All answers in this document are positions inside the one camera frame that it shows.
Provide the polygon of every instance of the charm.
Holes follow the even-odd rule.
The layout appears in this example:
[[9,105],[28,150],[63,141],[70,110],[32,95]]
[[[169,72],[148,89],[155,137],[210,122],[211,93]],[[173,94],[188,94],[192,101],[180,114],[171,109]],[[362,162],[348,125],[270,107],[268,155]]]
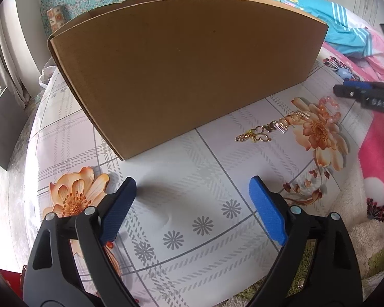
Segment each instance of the charm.
[[308,120],[310,119],[310,114],[303,111],[295,111],[290,114],[290,117],[295,121],[299,122],[301,119]]
[[284,120],[285,123],[288,125],[286,119],[284,119],[284,118],[280,118],[279,121],[272,121],[272,123],[273,123],[273,125],[274,125],[277,129],[279,129],[279,130],[281,131],[282,134],[284,134],[285,132],[287,132],[287,127],[285,126],[285,124],[283,124],[283,123],[281,122],[281,120]]
[[235,138],[235,141],[244,142],[247,139],[251,138],[253,142],[259,142],[259,141],[270,142],[271,138],[264,133],[265,130],[268,131],[268,129],[265,129],[264,126],[257,126],[256,128],[250,129],[246,133],[237,136]]

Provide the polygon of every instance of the metal rivet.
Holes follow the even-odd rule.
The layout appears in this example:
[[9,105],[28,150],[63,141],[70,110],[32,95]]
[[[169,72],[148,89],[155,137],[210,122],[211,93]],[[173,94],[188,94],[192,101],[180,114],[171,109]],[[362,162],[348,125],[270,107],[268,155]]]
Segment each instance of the metal rivet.
[[335,221],[338,221],[340,219],[340,215],[337,213],[337,212],[332,212],[330,213],[330,217],[335,220]]
[[45,220],[50,221],[50,220],[54,219],[55,216],[56,216],[56,214],[54,212],[50,212],[50,213],[45,215]]
[[301,213],[301,208],[299,208],[297,205],[293,205],[292,207],[290,207],[290,211],[293,214],[300,214]]
[[84,213],[87,215],[93,214],[95,212],[95,207],[88,207],[84,210]]

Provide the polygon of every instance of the cardboard flap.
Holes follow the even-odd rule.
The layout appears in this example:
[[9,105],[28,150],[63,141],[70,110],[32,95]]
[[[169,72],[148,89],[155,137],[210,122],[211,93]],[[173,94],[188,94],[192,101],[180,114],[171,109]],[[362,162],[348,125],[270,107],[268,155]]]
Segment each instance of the cardboard flap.
[[271,0],[152,0],[85,20],[49,44],[123,159],[304,81],[326,32]]

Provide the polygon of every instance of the red object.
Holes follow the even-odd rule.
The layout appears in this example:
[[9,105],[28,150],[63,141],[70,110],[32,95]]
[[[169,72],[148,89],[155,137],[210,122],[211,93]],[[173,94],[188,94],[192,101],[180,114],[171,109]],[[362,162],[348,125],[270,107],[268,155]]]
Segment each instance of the red object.
[[0,273],[4,277],[7,284],[20,297],[20,299],[23,299],[23,293],[20,289],[21,274],[17,272],[11,272],[11,271],[1,270],[1,269],[0,269]]

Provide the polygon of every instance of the white stripe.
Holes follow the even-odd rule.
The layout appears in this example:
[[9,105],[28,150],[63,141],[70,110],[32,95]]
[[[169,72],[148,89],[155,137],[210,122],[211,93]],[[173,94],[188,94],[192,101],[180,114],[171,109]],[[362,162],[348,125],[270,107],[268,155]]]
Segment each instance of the white stripe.
[[343,24],[344,24],[345,27],[347,27],[346,17],[344,16],[344,14],[345,14],[344,7],[342,6]]
[[359,36],[360,39],[361,39],[363,42],[365,42],[364,38],[361,36],[361,34],[360,34],[357,30],[358,30],[357,28],[354,28],[354,29],[353,29],[354,33],[355,33],[357,36]]
[[334,10],[334,2],[331,3],[331,6],[333,7],[333,17],[334,17],[334,21],[337,23],[337,19],[336,19],[336,11]]
[[336,4],[336,6],[337,6],[337,15],[339,16],[339,22],[340,22],[340,25],[343,26],[344,30],[347,30],[347,28],[344,26],[344,24],[342,24],[342,21],[341,21],[339,5]]
[[368,33],[368,41],[369,41],[368,55],[373,55],[373,40],[370,33]]
[[361,34],[364,35],[365,39],[366,39],[366,49],[365,51],[365,55],[368,56],[368,55],[371,55],[371,42],[370,42],[370,35],[368,33],[368,31],[366,29],[357,29]]

